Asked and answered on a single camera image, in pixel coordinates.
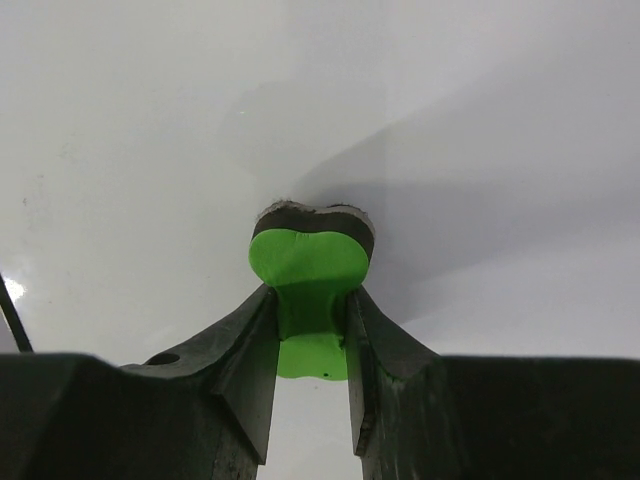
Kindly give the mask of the green whiteboard eraser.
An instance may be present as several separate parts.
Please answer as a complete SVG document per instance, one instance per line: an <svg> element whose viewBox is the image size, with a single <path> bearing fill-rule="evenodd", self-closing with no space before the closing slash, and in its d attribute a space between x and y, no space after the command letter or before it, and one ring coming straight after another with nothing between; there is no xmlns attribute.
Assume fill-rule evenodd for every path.
<svg viewBox="0 0 640 480"><path fill-rule="evenodd" d="M260 213L248 260L277 295L280 377L347 379L346 301L368 274L375 237L367 213L348 204L280 200Z"/></svg>

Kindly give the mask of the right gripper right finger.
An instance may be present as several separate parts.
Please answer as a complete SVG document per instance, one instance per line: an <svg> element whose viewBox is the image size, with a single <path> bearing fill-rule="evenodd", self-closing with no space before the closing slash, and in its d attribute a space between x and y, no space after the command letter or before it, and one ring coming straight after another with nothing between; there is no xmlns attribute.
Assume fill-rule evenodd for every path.
<svg viewBox="0 0 640 480"><path fill-rule="evenodd" d="M635 479L639 364L441 356L364 290L346 302L353 450L367 479Z"/></svg>

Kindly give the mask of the white whiteboard black frame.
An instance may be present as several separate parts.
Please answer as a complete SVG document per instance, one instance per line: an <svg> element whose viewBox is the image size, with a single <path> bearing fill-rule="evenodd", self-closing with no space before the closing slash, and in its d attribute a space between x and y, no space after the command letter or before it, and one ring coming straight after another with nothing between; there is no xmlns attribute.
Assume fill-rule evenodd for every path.
<svg viewBox="0 0 640 480"><path fill-rule="evenodd" d="M8 354L185 342L280 200L366 212L352 293L438 355L639 364L638 3L2 3ZM367 479L348 377L276 370L253 479Z"/></svg>

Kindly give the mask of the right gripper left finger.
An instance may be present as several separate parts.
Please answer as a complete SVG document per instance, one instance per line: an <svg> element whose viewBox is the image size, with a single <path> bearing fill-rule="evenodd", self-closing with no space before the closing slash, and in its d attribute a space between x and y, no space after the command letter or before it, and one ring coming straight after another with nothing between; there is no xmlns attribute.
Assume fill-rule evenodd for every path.
<svg viewBox="0 0 640 480"><path fill-rule="evenodd" d="M84 354L1 358L5 479L253 479L266 461L277 296L142 364Z"/></svg>

